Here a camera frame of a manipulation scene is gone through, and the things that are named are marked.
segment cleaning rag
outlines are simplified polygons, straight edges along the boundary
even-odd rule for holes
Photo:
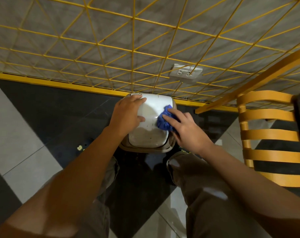
[[[171,126],[171,124],[169,124],[169,123],[162,117],[162,115],[164,114],[164,115],[169,116],[169,117],[172,117],[172,118],[174,118],[175,120],[177,120],[177,121],[180,122],[180,120],[179,120],[174,114],[172,114],[172,113],[170,113],[170,112],[168,111],[168,108],[172,108],[172,106],[171,106],[171,105],[167,105],[167,106],[164,107],[164,111],[163,111],[163,112],[159,115],[159,117],[158,117],[158,120],[157,120],[157,127],[158,127],[159,129],[162,129],[162,130],[167,130],[167,131],[173,131],[173,132],[176,132],[176,129],[173,128],[173,127]]]

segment outlet plate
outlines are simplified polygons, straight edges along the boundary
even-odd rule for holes
[[[200,73],[203,71],[203,69],[199,68],[199,67],[196,67],[194,69],[194,67],[195,67],[195,65],[184,67],[184,64],[175,63],[172,70],[173,69],[176,69],[176,70],[171,71],[170,76],[195,79],[196,77],[198,77],[200,75]]]

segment forearm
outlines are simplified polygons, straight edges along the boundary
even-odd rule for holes
[[[211,145],[201,156],[213,166],[251,210],[275,218],[300,218],[300,198]]]
[[[106,127],[100,136],[9,219],[36,234],[73,235],[80,217],[100,189],[107,165],[122,136]]]

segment person's right hand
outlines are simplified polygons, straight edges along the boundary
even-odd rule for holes
[[[174,118],[162,115],[179,133],[179,135],[177,135],[175,132],[172,132],[181,147],[191,153],[203,156],[207,150],[214,145],[206,133],[196,125],[190,113],[182,113],[175,108],[170,108],[168,111],[175,114],[180,120],[180,122],[178,122]]]

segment chair backrest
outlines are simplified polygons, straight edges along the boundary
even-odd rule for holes
[[[300,152],[278,151],[278,150],[256,150],[251,149],[250,140],[287,140],[300,142],[296,131],[282,129],[248,129],[248,121],[255,119],[274,119],[284,121],[295,121],[293,112],[279,109],[246,109],[250,102],[269,100],[292,105],[293,95],[276,91],[251,91],[237,98],[239,112],[239,124],[241,140],[243,145],[243,156],[245,164],[254,168],[254,160],[300,163]],[[300,175],[285,175],[276,173],[259,172],[266,178],[284,187],[300,187]]]

